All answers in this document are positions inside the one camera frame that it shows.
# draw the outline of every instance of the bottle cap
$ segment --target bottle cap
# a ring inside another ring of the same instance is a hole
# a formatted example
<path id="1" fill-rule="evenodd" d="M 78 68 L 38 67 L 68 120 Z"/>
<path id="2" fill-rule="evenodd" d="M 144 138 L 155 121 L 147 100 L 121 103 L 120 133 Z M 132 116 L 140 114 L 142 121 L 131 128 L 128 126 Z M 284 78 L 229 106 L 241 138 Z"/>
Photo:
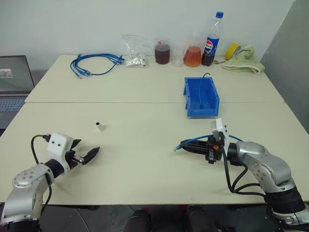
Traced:
<path id="1" fill-rule="evenodd" d="M 216 14 L 216 18 L 223 18 L 223 12 L 218 11 L 217 14 Z"/>

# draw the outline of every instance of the table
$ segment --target table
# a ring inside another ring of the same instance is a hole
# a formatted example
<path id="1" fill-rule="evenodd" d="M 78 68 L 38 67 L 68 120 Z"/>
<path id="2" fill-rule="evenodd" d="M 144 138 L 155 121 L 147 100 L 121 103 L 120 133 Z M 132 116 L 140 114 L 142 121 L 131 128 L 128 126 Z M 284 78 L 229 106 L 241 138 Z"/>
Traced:
<path id="1" fill-rule="evenodd" d="M 26 99 L 26 102 L 185 102 L 184 78 L 213 77 L 221 102 L 283 102 L 267 76 L 231 72 L 213 64 L 209 67 L 173 67 L 149 59 L 147 68 L 115 67 L 103 76 L 80 80 L 70 69 L 77 56 L 60 56 Z M 94 73 L 110 68 L 105 58 L 89 58 L 81 67 Z"/>
<path id="2" fill-rule="evenodd" d="M 12 179 L 35 164 L 30 140 L 61 132 L 83 139 L 78 155 L 100 146 L 97 157 L 53 184 L 50 204 L 263 203 L 228 191 L 222 162 L 173 149 L 181 140 L 210 134 L 213 119 L 188 119 L 184 103 L 26 103 L 0 137 L 0 202 Z M 291 167 L 303 200 L 309 200 L 309 136 L 285 103 L 221 103 L 230 134 L 264 145 Z M 98 130 L 95 122 L 106 126 Z M 47 143 L 36 140 L 40 162 Z M 231 179 L 243 168 L 230 167 Z M 256 182 L 245 175 L 240 184 Z"/>

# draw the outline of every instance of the green towel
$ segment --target green towel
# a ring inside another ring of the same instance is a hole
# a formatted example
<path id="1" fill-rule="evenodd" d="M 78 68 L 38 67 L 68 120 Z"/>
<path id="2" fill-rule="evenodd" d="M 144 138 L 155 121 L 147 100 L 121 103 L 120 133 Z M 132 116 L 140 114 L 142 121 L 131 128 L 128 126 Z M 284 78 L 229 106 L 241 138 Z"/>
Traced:
<path id="1" fill-rule="evenodd" d="M 259 75 L 265 69 L 254 56 L 254 47 L 249 45 L 239 51 L 230 60 L 221 64 L 221 67 L 235 72 L 254 72 Z"/>

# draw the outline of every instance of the pepsi bottle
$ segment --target pepsi bottle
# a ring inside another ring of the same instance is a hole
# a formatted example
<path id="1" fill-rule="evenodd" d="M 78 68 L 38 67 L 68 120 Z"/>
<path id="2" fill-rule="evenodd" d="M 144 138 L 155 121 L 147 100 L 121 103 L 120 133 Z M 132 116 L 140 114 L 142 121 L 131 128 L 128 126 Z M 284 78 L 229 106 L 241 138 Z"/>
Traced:
<path id="1" fill-rule="evenodd" d="M 206 38 L 205 50 L 202 55 L 202 65 L 210 66 L 213 62 L 214 54 L 216 53 L 219 38 L 223 30 L 222 18 L 223 12 L 217 12 L 214 24 Z"/>

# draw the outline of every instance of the glass beaker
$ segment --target glass beaker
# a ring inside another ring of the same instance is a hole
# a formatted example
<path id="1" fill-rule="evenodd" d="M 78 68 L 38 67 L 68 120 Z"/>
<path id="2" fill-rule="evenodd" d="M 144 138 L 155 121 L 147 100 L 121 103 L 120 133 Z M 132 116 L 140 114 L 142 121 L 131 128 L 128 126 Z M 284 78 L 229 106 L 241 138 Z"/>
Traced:
<path id="1" fill-rule="evenodd" d="M 187 50 L 183 62 L 186 66 L 197 67 L 201 64 L 201 36 L 198 33 L 192 33 L 188 39 Z"/>
<path id="2" fill-rule="evenodd" d="M 158 64 L 169 63 L 170 46 L 167 41 L 159 41 L 154 47 L 154 58 Z"/>
<path id="3" fill-rule="evenodd" d="M 171 63 L 175 67 L 180 67 L 183 64 L 184 49 L 180 45 L 172 45 Z"/>

